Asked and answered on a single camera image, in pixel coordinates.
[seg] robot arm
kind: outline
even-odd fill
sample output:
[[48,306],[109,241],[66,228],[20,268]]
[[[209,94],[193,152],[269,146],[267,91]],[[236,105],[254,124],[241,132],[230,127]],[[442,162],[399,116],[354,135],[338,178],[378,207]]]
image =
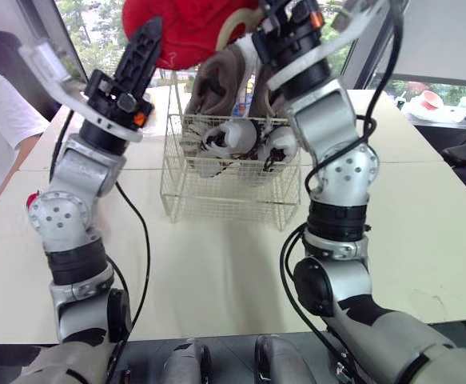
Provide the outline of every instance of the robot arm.
[[102,383],[131,331],[129,298],[113,289],[100,231],[98,198],[107,194],[125,164],[129,141],[139,141],[153,107],[143,99],[161,48],[161,19],[140,28],[109,78],[95,70],[82,102],[78,89],[47,43],[22,56],[45,88],[83,114],[79,134],[69,136],[48,190],[29,200],[29,215],[53,276],[57,336],[17,383]]
[[[364,224],[378,157],[356,132],[345,90],[330,78],[326,56],[338,45],[321,46],[323,18],[316,2],[298,2],[291,16],[284,12],[287,3],[262,2],[266,19],[253,40],[263,62],[277,72],[269,85],[281,88],[288,100],[286,117],[319,169],[313,172],[318,185],[309,194],[305,258],[294,270],[298,300],[321,316],[375,382],[466,382],[465,349],[372,299]],[[348,25],[344,36],[358,36],[359,22],[368,20],[381,3],[349,2],[361,15],[353,22],[341,15],[339,24]]]

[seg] tree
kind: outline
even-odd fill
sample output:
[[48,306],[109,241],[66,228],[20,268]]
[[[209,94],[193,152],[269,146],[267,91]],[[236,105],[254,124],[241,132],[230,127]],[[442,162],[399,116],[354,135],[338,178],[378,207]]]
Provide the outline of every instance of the tree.
[[[114,74],[128,42],[122,30],[122,3],[122,0],[56,1],[74,48],[88,75],[96,68],[108,75]],[[86,20],[94,20],[90,31]]]

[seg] person's arm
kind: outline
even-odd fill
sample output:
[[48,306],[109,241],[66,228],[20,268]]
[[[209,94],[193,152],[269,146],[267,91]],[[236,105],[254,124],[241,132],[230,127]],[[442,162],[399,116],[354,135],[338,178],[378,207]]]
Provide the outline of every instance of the person's arm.
[[9,173],[7,174],[6,178],[3,180],[3,183],[0,185],[0,195],[2,194],[3,190],[6,188],[7,183],[9,182],[10,178],[14,172],[16,172],[23,161],[26,159],[30,151],[34,148],[35,144],[38,142],[39,138],[41,137],[40,134],[36,134],[34,136],[30,136],[29,138],[24,139],[18,145],[19,153],[16,157],[16,161],[10,168]]

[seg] pink cup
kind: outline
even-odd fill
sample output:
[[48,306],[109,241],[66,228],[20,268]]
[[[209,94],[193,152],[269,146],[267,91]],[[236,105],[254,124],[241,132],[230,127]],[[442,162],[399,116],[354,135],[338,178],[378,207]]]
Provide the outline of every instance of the pink cup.
[[430,90],[423,91],[423,93],[419,96],[419,103],[427,110],[437,110],[444,106],[442,98]]

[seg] orange light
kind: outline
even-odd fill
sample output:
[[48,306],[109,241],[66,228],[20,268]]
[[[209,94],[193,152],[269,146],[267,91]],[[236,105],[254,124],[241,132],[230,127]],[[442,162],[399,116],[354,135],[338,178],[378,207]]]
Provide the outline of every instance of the orange light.
[[145,115],[142,112],[138,112],[135,117],[133,118],[133,122],[137,126],[144,126],[145,123]]
[[320,28],[325,24],[321,12],[311,12],[311,23],[315,28]]

